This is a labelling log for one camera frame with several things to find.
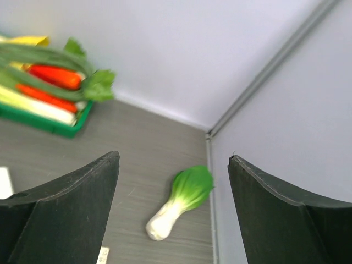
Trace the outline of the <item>white stapler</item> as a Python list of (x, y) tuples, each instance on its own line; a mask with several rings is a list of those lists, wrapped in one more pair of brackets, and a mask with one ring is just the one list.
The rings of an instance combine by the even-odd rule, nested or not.
[(14, 194), (14, 188), (9, 169), (0, 167), (0, 199), (7, 199)]

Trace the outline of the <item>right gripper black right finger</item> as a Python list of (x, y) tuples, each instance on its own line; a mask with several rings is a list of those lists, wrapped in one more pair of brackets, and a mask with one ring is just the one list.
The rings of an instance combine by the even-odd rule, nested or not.
[(302, 189), (237, 155), (228, 173), (248, 263), (351, 263), (351, 203)]

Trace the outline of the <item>small staple box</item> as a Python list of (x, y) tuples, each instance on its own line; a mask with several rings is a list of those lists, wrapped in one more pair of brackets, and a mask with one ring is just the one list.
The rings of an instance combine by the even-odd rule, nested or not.
[(102, 246), (97, 259), (97, 264), (106, 264), (110, 248)]

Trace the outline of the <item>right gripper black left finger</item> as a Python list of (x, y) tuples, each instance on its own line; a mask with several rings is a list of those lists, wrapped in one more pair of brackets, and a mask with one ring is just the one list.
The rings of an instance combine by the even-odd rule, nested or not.
[(111, 151), (1, 201), (1, 263), (94, 264), (119, 174)]

